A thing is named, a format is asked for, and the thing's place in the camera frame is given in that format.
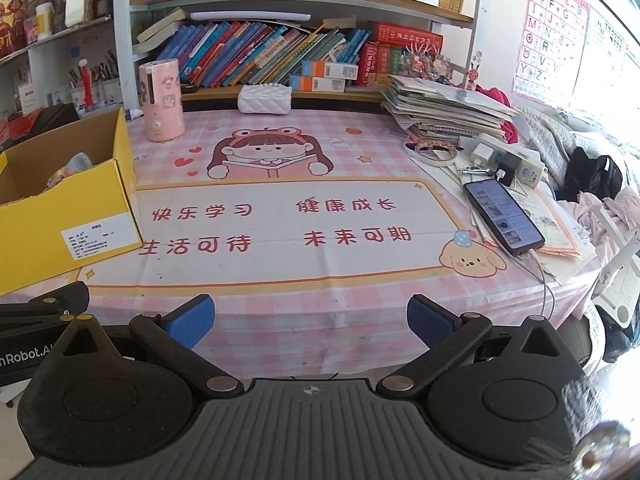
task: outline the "desk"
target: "desk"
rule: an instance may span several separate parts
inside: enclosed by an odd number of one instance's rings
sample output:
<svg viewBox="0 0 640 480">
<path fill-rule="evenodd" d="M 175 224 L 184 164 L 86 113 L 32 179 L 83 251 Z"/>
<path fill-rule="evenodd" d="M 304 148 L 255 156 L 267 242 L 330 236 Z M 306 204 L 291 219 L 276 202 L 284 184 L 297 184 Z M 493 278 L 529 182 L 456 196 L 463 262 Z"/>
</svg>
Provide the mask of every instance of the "desk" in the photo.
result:
<svg viewBox="0 0 640 480">
<path fill-rule="evenodd" d="M 207 292 L 216 322 L 196 350 L 242 378 L 407 362 L 425 349 L 406 323 L 416 293 L 496 324 L 540 314 L 538 280 L 473 232 L 454 243 L 469 212 L 409 160 L 392 118 L 229 110 L 185 120 L 187 133 L 163 144 L 145 139 L 142 119 L 129 125 L 144 248 L 3 299 L 80 279 L 89 312 L 119 324 Z M 598 272 L 591 262 L 551 284 L 555 326 L 581 316 Z"/>
</svg>

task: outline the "wall poster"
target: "wall poster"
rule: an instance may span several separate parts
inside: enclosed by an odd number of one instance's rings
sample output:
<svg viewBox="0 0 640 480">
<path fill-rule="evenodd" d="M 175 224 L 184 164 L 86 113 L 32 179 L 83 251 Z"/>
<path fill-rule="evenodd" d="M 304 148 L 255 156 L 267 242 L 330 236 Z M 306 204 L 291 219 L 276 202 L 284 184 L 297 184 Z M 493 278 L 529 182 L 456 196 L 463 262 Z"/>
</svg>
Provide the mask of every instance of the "wall poster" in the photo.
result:
<svg viewBox="0 0 640 480">
<path fill-rule="evenodd" d="M 515 94 L 568 108 L 584 47 L 589 4 L 585 0 L 528 0 Z"/>
</svg>

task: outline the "power strip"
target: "power strip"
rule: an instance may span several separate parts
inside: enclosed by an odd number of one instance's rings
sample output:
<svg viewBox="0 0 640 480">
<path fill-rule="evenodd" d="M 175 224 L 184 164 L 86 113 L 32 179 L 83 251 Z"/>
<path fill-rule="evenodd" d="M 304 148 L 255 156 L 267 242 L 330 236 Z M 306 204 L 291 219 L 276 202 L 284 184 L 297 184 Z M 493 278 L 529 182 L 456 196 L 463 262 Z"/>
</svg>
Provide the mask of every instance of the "power strip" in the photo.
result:
<svg viewBox="0 0 640 480">
<path fill-rule="evenodd" d="M 497 170 L 504 155 L 506 153 L 511 153 L 520 159 L 520 165 L 515 172 L 516 178 L 521 183 L 529 187 L 536 187 L 540 182 L 542 174 L 546 170 L 546 166 L 542 161 L 537 160 L 526 153 L 521 146 L 517 144 L 507 144 L 487 134 L 479 134 L 477 137 L 473 138 L 465 148 L 468 153 L 471 153 L 479 144 L 485 144 L 494 150 L 487 162 L 489 169 L 494 171 Z"/>
</svg>

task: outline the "smartphone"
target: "smartphone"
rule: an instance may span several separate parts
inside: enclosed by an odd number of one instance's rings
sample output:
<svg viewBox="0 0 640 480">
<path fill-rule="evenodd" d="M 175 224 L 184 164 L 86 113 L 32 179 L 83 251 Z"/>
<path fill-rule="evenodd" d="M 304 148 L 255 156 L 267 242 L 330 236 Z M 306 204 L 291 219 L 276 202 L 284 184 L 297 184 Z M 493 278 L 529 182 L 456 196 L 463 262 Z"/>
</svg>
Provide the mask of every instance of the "smartphone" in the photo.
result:
<svg viewBox="0 0 640 480">
<path fill-rule="evenodd" d="M 500 182 L 488 178 L 468 182 L 463 188 L 489 230 L 511 256 L 545 244 L 545 237 Z"/>
</svg>

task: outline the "stack of papers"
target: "stack of papers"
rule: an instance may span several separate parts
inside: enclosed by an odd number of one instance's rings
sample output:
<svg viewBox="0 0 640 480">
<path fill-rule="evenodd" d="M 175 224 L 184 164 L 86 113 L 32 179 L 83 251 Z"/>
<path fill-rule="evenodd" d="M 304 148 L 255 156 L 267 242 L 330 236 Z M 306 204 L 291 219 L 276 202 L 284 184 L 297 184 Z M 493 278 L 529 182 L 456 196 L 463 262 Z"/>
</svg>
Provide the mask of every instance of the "stack of papers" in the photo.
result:
<svg viewBox="0 0 640 480">
<path fill-rule="evenodd" d="M 480 92 L 471 92 L 420 78 L 391 76 L 383 90 L 385 108 L 414 140 L 447 140 L 488 134 L 504 140 L 500 129 L 516 111 Z"/>
</svg>

